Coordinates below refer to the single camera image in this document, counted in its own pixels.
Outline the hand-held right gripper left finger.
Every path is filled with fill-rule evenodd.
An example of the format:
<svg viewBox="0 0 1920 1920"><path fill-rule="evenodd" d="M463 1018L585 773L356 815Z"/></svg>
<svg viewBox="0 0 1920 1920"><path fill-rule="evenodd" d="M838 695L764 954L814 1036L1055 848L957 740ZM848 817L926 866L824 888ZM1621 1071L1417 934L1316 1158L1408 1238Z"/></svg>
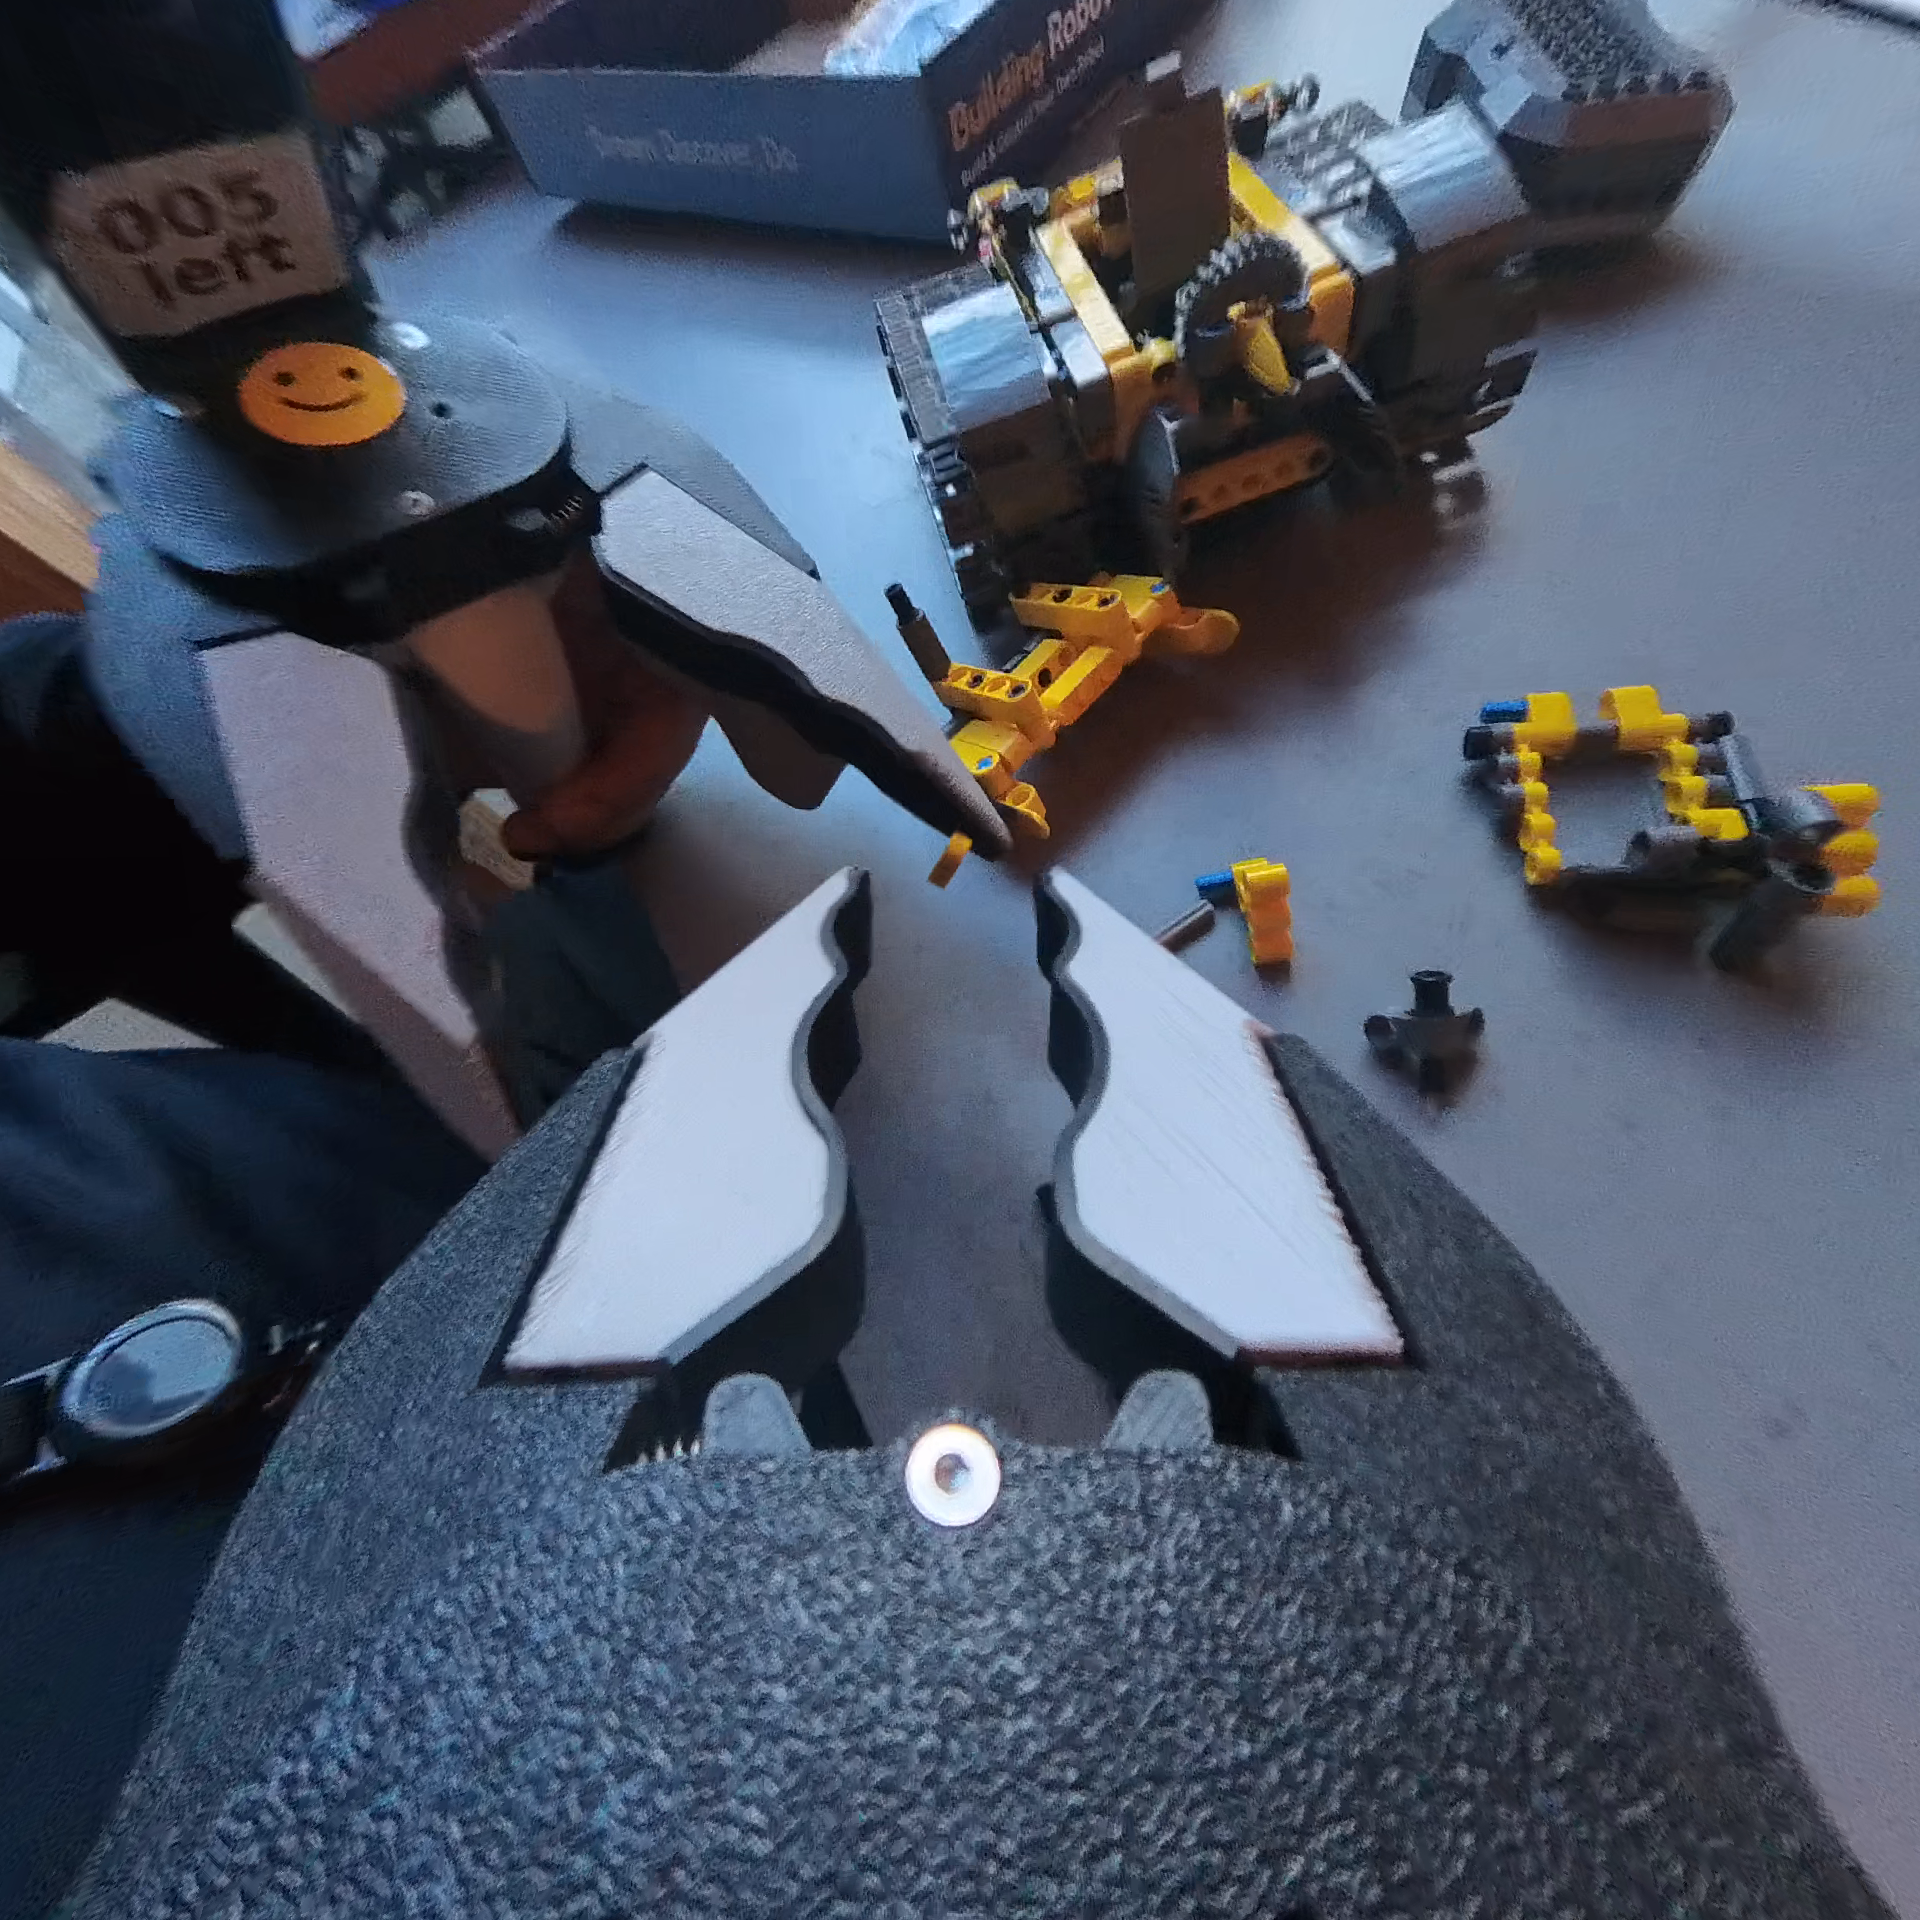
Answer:
<svg viewBox="0 0 1920 1920"><path fill-rule="evenodd" d="M511 1377L812 1377L864 1302L848 1146L872 882L846 866L655 1021L503 1338Z"/></svg>

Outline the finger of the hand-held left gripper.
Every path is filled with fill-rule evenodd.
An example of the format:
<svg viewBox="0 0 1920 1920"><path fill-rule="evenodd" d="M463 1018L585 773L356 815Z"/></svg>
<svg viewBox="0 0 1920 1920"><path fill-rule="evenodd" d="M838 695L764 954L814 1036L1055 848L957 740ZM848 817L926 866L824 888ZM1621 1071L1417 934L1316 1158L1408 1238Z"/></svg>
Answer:
<svg viewBox="0 0 1920 1920"><path fill-rule="evenodd" d="M482 1158L518 1135L409 840L392 679L316 640L199 655L255 895L407 1086Z"/></svg>
<svg viewBox="0 0 1920 1920"><path fill-rule="evenodd" d="M614 624L661 671L768 712L936 833L964 833L983 857L1009 852L1008 824L927 696L812 570L655 468L604 497L592 553Z"/></svg>

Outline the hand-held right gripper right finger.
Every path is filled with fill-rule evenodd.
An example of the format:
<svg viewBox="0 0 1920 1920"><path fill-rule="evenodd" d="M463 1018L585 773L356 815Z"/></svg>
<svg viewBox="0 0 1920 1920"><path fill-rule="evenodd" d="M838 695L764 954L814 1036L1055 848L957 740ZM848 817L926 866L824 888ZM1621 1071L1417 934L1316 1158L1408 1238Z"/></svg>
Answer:
<svg viewBox="0 0 1920 1920"><path fill-rule="evenodd" d="M1070 1247L1222 1360L1404 1365L1278 1030L1063 869L1038 877L1034 922Z"/></svg>

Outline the black connector with blue pin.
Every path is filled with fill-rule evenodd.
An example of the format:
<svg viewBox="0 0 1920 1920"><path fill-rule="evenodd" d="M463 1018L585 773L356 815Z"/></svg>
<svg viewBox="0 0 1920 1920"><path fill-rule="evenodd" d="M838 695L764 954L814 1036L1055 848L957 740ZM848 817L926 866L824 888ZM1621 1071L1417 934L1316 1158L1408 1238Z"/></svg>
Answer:
<svg viewBox="0 0 1920 1920"><path fill-rule="evenodd" d="M1454 976L1444 969L1417 969L1408 984L1406 1010L1367 1014L1360 1030L1380 1065L1442 1097L1473 1069L1485 1014L1478 1006L1454 1006Z"/></svg>

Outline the yellow bent brick piece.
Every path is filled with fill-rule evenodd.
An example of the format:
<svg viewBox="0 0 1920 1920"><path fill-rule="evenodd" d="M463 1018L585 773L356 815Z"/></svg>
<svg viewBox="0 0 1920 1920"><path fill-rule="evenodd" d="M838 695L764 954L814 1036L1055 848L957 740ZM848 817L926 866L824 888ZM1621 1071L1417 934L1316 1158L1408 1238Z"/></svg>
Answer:
<svg viewBox="0 0 1920 1920"><path fill-rule="evenodd" d="M1294 959L1288 866L1250 854L1222 871L1193 879L1196 893L1213 906L1237 906L1250 959L1257 969L1281 969Z"/></svg>

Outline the person's left forearm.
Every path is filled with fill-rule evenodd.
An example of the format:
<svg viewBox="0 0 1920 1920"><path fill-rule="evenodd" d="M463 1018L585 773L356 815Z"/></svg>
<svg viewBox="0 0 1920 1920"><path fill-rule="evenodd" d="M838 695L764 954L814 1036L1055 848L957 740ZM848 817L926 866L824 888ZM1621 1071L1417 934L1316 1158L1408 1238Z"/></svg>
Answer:
<svg viewBox="0 0 1920 1920"><path fill-rule="evenodd" d="M223 1046L254 1041L221 857L125 746L94 696L84 621L1 629L1 946L46 1036L104 1000Z"/></svg>

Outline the person's left hand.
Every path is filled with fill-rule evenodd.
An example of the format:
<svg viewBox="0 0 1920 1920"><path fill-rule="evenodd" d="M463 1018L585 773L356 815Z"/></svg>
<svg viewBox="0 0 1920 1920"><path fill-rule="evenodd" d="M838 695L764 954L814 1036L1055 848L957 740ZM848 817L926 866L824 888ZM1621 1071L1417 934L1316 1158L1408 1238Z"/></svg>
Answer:
<svg viewBox="0 0 1920 1920"><path fill-rule="evenodd" d="M508 817L503 848L527 863L610 852L653 817L705 726L708 712L680 695L629 706L574 773Z"/></svg>

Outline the person's dark hooded top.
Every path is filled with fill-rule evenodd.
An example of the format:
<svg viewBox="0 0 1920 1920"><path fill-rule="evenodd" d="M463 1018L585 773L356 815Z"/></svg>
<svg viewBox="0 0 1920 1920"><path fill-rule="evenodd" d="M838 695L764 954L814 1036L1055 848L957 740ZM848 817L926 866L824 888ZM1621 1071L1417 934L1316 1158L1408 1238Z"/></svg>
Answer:
<svg viewBox="0 0 1920 1920"><path fill-rule="evenodd" d="M4 1914L54 1914L319 1358L488 1160L368 1045L4 1039ZM238 1317L239 1409L152 1463L44 1445L56 1369L176 1300Z"/></svg>

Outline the blue cardboard kit box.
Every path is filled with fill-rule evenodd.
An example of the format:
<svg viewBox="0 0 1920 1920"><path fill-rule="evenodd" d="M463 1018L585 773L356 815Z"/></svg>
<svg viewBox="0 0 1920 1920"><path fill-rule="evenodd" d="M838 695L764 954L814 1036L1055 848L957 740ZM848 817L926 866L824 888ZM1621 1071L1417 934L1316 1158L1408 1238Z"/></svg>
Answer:
<svg viewBox="0 0 1920 1920"><path fill-rule="evenodd" d="M997 178L1034 183L1199 5L980 1L914 77L823 58L869 1L565 1L470 65L550 199L941 245Z"/></svg>

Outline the yellow black toy tracked vehicle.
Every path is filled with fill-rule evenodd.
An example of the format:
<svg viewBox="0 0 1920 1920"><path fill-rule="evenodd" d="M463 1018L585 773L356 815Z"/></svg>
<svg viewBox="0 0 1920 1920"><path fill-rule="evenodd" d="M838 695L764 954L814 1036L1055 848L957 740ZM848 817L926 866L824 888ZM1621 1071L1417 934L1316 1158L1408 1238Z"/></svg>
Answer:
<svg viewBox="0 0 1920 1920"><path fill-rule="evenodd" d="M1170 55L1116 157L984 183L949 225L961 262L876 321L977 633L1038 582L1174 582L1272 495L1460 463L1535 351L1529 202L1463 103L1191 92Z"/></svg>

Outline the round black badge reel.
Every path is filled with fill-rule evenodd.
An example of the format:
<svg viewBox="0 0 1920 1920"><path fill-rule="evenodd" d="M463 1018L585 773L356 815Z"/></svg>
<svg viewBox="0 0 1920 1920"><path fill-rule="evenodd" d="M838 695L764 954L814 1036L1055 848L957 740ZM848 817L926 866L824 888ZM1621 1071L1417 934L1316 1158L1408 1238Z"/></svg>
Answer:
<svg viewBox="0 0 1920 1920"><path fill-rule="evenodd" d="M164 1302L56 1369L40 1445L61 1465L160 1461L239 1409L249 1365L249 1332L233 1312L208 1300Z"/></svg>

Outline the black brick shell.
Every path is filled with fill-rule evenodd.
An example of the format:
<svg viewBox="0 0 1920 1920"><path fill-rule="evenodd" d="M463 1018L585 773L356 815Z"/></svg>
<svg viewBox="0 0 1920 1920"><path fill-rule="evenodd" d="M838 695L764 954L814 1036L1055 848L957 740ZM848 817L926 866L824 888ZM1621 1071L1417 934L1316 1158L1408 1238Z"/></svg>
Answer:
<svg viewBox="0 0 1920 1920"><path fill-rule="evenodd" d="M1543 248L1644 242L1711 156L1734 95L1644 1L1452 1L1399 119L1458 104L1520 180Z"/></svg>

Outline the yellow and grey brick frame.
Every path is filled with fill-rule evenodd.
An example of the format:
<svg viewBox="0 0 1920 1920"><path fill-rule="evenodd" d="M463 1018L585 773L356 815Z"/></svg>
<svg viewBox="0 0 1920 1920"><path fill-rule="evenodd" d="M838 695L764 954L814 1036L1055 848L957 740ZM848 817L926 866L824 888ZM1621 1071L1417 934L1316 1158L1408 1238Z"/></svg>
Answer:
<svg viewBox="0 0 1920 1920"><path fill-rule="evenodd" d="M1460 759L1535 898L1596 927L1700 934L1718 972L1756 969L1807 921L1857 921L1882 903L1876 786L1770 782L1729 710L1673 708L1650 684L1604 687L1592 718L1562 690L1487 702ZM1648 773L1652 810L1617 857L1575 858L1552 784L1604 760Z"/></svg>

